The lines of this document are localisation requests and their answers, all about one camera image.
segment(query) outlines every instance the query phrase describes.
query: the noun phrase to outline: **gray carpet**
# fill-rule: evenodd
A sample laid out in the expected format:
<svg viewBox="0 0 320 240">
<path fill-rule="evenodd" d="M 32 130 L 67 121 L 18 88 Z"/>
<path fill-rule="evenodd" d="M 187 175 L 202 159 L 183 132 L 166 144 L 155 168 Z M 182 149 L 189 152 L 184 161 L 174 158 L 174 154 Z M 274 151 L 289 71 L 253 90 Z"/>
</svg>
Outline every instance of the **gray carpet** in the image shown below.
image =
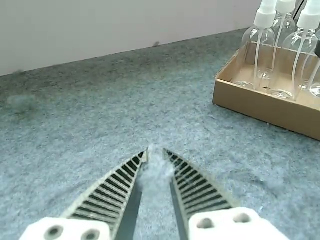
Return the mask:
<svg viewBox="0 0 320 240">
<path fill-rule="evenodd" d="M 291 240 L 319 238 L 320 143 L 212 104 L 242 34 L 1 77 L 0 239 L 59 216 L 150 144 L 213 174 Z"/>
</svg>

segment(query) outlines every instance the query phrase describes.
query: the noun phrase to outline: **white spray nozzle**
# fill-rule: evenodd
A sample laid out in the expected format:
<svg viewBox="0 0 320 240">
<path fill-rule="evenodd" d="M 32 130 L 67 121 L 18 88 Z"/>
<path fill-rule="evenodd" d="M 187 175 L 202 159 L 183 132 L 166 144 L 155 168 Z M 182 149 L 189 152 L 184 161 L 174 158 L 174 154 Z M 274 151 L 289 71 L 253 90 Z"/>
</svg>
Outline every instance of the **white spray nozzle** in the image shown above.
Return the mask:
<svg viewBox="0 0 320 240">
<path fill-rule="evenodd" d="M 281 14 L 288 14 L 295 10 L 296 0 L 278 0 L 276 3 L 276 11 Z"/>
<path fill-rule="evenodd" d="M 320 24 L 320 0 L 308 0 L 301 11 L 298 28 L 315 30 Z"/>
<path fill-rule="evenodd" d="M 260 8 L 257 10 L 254 25 L 259 28 L 271 28 L 276 16 L 277 0 L 262 0 Z"/>
</svg>

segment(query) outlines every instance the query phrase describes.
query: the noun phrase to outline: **dust clump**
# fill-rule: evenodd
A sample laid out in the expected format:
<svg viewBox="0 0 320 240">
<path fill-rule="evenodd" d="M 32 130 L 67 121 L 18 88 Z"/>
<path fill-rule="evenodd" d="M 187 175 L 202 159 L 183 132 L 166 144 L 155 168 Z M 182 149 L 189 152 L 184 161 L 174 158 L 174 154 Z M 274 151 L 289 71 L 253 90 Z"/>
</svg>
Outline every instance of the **dust clump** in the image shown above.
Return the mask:
<svg viewBox="0 0 320 240">
<path fill-rule="evenodd" d="M 6 100 L 6 106 L 13 114 L 23 115 L 37 108 L 35 95 L 12 95 Z"/>
<path fill-rule="evenodd" d="M 138 179 L 142 198 L 133 239 L 180 239 L 170 190 L 175 167 L 159 146 L 151 145 L 147 157 Z"/>
</svg>

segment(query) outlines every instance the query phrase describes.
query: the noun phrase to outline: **plastic bottle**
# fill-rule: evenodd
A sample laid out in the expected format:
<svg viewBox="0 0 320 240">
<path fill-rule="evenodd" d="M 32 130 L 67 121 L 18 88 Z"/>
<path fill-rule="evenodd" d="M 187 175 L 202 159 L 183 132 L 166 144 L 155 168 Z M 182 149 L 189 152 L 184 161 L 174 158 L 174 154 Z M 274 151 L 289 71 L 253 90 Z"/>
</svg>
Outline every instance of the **plastic bottle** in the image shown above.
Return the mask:
<svg viewBox="0 0 320 240">
<path fill-rule="evenodd" d="M 266 51 L 273 51 L 276 36 L 271 29 L 276 16 L 277 0 L 262 0 L 260 8 L 256 12 L 254 26 L 250 27 L 242 37 L 242 46 L 238 54 L 238 67 L 241 73 L 248 66 L 248 62 L 254 65 L 254 70 L 245 79 L 235 78 L 232 82 L 242 87 L 257 90 L 262 78 L 268 78 Z M 249 60 L 249 49 L 256 45 L 254 60 Z"/>
<path fill-rule="evenodd" d="M 318 42 L 315 33 L 319 23 L 320 0 L 308 0 L 298 20 L 297 31 L 284 40 L 283 51 L 275 60 L 269 94 L 283 99 L 297 99 L 303 87 L 303 71 L 308 55 L 312 54 Z"/>
<path fill-rule="evenodd" d="M 281 47 L 284 40 L 296 31 L 296 23 L 292 18 L 295 7 L 296 0 L 278 0 L 276 3 L 276 15 L 272 25 L 272 30 L 275 34 L 272 70 L 275 68 L 277 47 Z"/>
<path fill-rule="evenodd" d="M 318 41 L 316 48 L 314 50 L 315 55 L 318 57 L 316 66 L 312 71 L 311 77 L 308 81 L 307 89 L 312 93 L 314 96 L 320 98 L 320 75 L 319 75 L 319 68 L 320 68 L 320 41 Z"/>
</svg>

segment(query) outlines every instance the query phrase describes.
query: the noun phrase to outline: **cardboard box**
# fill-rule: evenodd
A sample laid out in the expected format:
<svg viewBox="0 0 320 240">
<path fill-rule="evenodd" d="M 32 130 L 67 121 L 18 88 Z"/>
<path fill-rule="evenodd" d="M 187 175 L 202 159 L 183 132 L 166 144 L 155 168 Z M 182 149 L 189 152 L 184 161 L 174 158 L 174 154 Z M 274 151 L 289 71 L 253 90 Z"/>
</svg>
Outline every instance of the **cardboard box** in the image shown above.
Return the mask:
<svg viewBox="0 0 320 240">
<path fill-rule="evenodd" d="M 255 47 L 249 52 L 255 54 Z M 253 63 L 249 61 L 240 73 L 238 55 L 239 51 L 216 75 L 213 104 L 320 141 L 320 98 L 300 91 L 296 101 L 291 101 L 267 94 L 268 85 L 265 82 L 261 83 L 258 90 L 233 84 L 233 79 L 246 78 L 254 70 Z M 290 77 L 284 76 L 280 82 L 287 84 L 290 82 L 287 78 Z"/>
</svg>

